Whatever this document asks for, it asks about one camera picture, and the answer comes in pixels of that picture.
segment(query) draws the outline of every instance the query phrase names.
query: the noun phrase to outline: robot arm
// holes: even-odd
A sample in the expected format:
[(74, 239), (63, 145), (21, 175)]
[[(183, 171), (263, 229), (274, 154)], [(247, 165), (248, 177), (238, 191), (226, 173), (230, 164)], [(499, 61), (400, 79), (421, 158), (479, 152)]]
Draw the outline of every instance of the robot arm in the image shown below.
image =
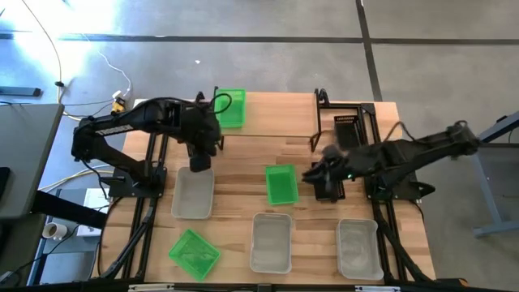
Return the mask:
[[(228, 94), (219, 96), (223, 95), (232, 102)], [(150, 161), (136, 161), (110, 147), (105, 140), (106, 136), (139, 130), (167, 135), (185, 143), (191, 154), (191, 171), (206, 170), (211, 167), (211, 157), (217, 154), (217, 141), (221, 139), (220, 126), (212, 108), (212, 102), (158, 97), (120, 114), (84, 118), (74, 129), (71, 153), (77, 161), (98, 159), (129, 175), (126, 178), (103, 178), (105, 183), (131, 180), (127, 184), (135, 187), (156, 184), (160, 178)]]
[(323, 158), (303, 174), (306, 183), (326, 183), (370, 177), (391, 190), (405, 176), (443, 157), (476, 153), (479, 140), (466, 126), (456, 122), (446, 131), (420, 139), (395, 140), (351, 149), (343, 155), (334, 145), (323, 150)]

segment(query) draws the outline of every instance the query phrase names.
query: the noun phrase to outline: wooden tabletop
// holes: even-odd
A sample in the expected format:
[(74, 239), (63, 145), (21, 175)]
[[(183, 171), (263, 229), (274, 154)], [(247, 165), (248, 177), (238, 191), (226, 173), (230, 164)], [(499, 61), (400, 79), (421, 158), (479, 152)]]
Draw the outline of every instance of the wooden tabletop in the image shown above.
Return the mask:
[[(395, 103), (376, 102), (377, 123), (384, 138), (398, 121)], [(310, 106), (301, 107), (310, 115)], [(332, 129), (333, 116), (348, 114), (348, 110), (327, 109), (321, 112), (323, 128)], [(247, 123), (260, 123), (280, 118), (277, 111), (261, 115), (247, 115)], [(297, 123), (291, 126), (299, 131)], [(401, 136), (395, 131), (392, 139)], [(168, 257), (169, 249), (180, 234), (191, 228), (221, 251), (221, 258), (204, 282), (217, 283), (292, 283), (292, 284), (357, 284), (369, 281), (349, 280), (337, 271), (335, 228), (342, 218), (372, 218), (371, 204), (366, 199), (362, 179), (344, 182), (346, 199), (336, 204), (315, 200), (313, 187), (301, 182), (301, 173), (311, 162), (320, 159), (319, 149), (332, 142), (330, 133), (323, 134), (318, 151), (311, 153), (307, 137), (228, 136), (225, 148), (212, 159), (215, 173), (215, 192), (212, 216), (204, 221), (182, 221), (171, 215), (176, 173), (187, 166), (186, 146), (174, 141), (168, 143), (165, 166), (168, 168), (165, 195), (160, 199), (146, 281), (195, 281)], [(144, 159), (148, 135), (143, 132), (127, 134), (124, 153), (135, 159)], [(265, 166), (293, 164), (298, 174), (299, 202), (294, 205), (271, 206), (267, 203)], [(102, 243), (102, 263), (108, 268), (124, 245), (130, 233), (135, 200), (124, 199), (111, 213)], [(395, 201), (397, 224), (402, 245), (413, 260), (429, 277), (435, 278), (427, 236), (422, 218), (415, 206), (407, 201)], [(286, 275), (254, 273), (250, 269), (251, 227), (256, 213), (287, 213), (293, 219), (292, 270)], [(393, 274), (397, 274), (394, 253), (389, 243), (388, 253)], [(138, 265), (140, 245), (136, 249), (134, 269)]]
[[(247, 92), (247, 122), (241, 128), (222, 129), (222, 134), (310, 137), (317, 132), (315, 103), (314, 93)], [(265, 118), (265, 113), (274, 118)]]

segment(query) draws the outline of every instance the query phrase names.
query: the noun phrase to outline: green plastic bin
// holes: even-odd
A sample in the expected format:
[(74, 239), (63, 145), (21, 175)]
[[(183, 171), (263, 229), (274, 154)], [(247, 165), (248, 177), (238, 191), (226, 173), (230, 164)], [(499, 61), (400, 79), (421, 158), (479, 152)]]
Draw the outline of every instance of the green plastic bin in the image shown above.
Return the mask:
[(265, 174), (269, 204), (292, 204), (299, 201), (298, 182), (293, 165), (267, 166)]
[[(217, 95), (220, 93), (229, 94), (233, 101), (230, 107), (223, 113), (217, 114), (217, 119), (222, 128), (239, 128), (245, 122), (245, 103), (246, 91), (242, 88), (220, 88), (217, 90)], [(218, 97), (215, 101), (214, 110), (216, 112), (223, 110), (229, 104), (228, 97)]]
[(197, 281), (202, 281), (218, 261), (220, 252), (193, 230), (186, 230), (169, 250), (169, 258)]

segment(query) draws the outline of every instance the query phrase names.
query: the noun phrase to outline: concrete floor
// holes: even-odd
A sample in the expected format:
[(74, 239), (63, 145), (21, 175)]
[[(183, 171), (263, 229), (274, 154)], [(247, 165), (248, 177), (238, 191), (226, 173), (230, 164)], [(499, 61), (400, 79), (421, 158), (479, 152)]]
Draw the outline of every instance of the concrete floor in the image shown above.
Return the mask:
[[(80, 1), (27, 0), (53, 35), (63, 32), (151, 36), (361, 37), (354, 0)], [(514, 0), (364, 0), (371, 37), (519, 38)], [(40, 31), (19, 1), (8, 1), (0, 32)], [(250, 91), (311, 92), (326, 88), (333, 100), (372, 101), (362, 44), (259, 44), (58, 41), (63, 103), (103, 101), (126, 81), (108, 68), (95, 48), (121, 67), (134, 84), (133, 98), (193, 97), (214, 85)], [(516, 45), (373, 45), (384, 101), (398, 104), (401, 119), (416, 136), (441, 131), (465, 119), (475, 133), (519, 110)], [(37, 86), (35, 99), (55, 102), (54, 53), (40, 34), (0, 41), (0, 81)], [(67, 107), (89, 114), (99, 105)], [(63, 118), (41, 185), (83, 166), (70, 156), (75, 122)], [(519, 142), (519, 133), (512, 141)], [(122, 147), (123, 136), (112, 145)], [(491, 222), (468, 159), (440, 161), (418, 172), (436, 186), (423, 200), (431, 254), (438, 277), (464, 277), (472, 286), (519, 290), (519, 232), (475, 239), (472, 227)], [(67, 188), (95, 187), (91, 176)], [(508, 210), (519, 199), (506, 199)], [(517, 217), (516, 212), (507, 214)]]

